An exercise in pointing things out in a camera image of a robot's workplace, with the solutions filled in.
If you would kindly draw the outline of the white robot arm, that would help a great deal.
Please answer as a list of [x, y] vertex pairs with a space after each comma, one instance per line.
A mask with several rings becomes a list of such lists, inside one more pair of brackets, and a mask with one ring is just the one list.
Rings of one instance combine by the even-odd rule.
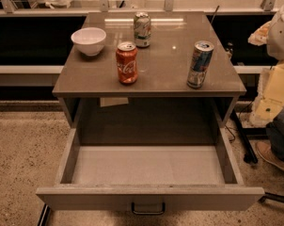
[[252, 105], [249, 121], [255, 127], [271, 122], [284, 107], [284, 4], [271, 21], [248, 38], [253, 45], [267, 47], [267, 54], [277, 60], [271, 69], [263, 69], [258, 83], [258, 96]]

